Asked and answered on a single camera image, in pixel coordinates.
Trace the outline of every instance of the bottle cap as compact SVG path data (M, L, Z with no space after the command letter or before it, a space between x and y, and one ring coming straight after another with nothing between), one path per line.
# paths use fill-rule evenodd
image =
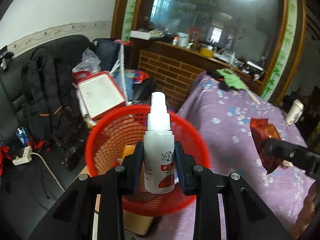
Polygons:
M170 129L170 115L165 105L165 94L154 92L151 95L151 111L150 114L148 114L148 131L170 131Z

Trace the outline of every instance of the purple bedspread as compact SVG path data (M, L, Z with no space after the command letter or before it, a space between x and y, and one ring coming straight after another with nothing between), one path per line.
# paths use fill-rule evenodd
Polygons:
M279 167L267 176L252 140L250 119L268 118L282 140L304 147L306 144L295 125L285 124L282 110L257 98L260 106L253 103L245 91L220 90L215 80L202 73L193 82L178 115L191 122L205 140L210 151L211 170L222 175L239 173L290 230L313 180L296 167ZM163 217L156 232L144 239L191 240L194 219L195 203L192 203L181 212ZM223 224L221 230L225 239Z

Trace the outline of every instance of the screw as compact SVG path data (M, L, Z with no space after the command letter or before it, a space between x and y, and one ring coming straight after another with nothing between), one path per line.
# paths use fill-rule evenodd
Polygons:
M195 170L195 171L203 171L203 167L201 166L201 165L196 165L196 166L194 166L193 167L193 169Z
M118 172L124 171L124 166L122 166L122 165L116 166L115 170Z
M82 181L86 180L87 178L88 178L88 174L81 174L79 176L79 180L82 180Z
M238 180L240 179L240 175L238 173L232 173L231 178L233 178L234 180Z

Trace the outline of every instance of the toilet paper roll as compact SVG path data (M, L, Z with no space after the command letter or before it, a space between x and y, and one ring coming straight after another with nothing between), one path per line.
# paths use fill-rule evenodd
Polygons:
M303 112L303 104L299 101L299 100L295 100L293 102L293 105L289 111L289 113L287 114L286 118L285 118L285 122L288 125L292 125L294 123L296 123Z

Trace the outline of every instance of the power strip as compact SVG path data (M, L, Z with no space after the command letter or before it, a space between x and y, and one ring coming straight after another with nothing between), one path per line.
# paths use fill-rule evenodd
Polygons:
M28 163L32 160L31 157L31 152L32 152L32 148L31 146L27 146L23 149L23 155L21 158L19 158L18 156L15 158L15 160L12 160L12 163L14 165L20 165L20 164L24 164L24 163Z

